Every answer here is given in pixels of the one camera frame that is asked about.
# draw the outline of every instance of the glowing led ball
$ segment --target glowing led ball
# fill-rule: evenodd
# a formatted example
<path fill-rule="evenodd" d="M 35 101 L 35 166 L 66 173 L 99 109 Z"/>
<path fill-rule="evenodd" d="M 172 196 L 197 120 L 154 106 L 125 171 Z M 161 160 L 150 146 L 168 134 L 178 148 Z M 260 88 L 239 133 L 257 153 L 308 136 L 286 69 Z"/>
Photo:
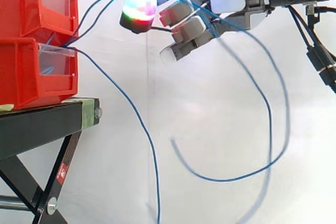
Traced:
<path fill-rule="evenodd" d="M 120 25 L 136 34 L 149 31 L 157 6 L 157 0 L 126 0 Z"/>

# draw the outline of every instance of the red warning label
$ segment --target red warning label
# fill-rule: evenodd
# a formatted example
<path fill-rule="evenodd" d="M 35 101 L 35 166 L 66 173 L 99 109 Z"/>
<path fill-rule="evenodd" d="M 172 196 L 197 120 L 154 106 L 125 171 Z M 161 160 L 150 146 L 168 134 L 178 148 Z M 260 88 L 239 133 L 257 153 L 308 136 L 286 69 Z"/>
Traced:
<path fill-rule="evenodd" d="M 57 176 L 56 176 L 56 179 L 58 180 L 58 182 L 63 185 L 64 183 L 64 180 L 68 174 L 68 169 L 69 167 L 66 166 L 64 163 L 61 164 L 59 170 L 58 170 L 58 173 L 57 173 Z"/>

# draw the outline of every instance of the black light base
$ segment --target black light base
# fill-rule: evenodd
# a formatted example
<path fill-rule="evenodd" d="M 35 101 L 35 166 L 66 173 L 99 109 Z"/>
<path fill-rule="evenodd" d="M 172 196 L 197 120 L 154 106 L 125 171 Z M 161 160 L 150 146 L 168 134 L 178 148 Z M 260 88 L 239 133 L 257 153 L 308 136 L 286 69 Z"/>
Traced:
<path fill-rule="evenodd" d="M 152 20 L 138 20 L 130 18 L 124 12 L 120 17 L 120 25 L 135 34 L 145 33 L 152 28 L 154 19 Z"/>

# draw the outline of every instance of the metal rod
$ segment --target metal rod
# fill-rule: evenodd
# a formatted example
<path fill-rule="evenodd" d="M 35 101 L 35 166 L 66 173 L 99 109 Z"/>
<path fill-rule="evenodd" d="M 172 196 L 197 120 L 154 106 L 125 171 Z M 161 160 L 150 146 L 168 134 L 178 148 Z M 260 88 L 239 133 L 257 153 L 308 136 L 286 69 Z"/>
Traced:
<path fill-rule="evenodd" d="M 2 195 L 0 196 L 0 209 L 30 211 L 19 198 Z"/>

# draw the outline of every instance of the green light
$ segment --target green light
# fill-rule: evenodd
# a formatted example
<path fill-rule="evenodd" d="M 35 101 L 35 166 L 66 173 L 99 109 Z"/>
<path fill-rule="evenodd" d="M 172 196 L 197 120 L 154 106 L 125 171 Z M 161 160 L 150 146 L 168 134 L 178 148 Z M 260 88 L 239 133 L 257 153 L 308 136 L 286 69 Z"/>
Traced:
<path fill-rule="evenodd" d="M 154 19 L 156 8 L 156 0 L 126 0 L 122 11 L 130 18 L 150 21 Z"/>

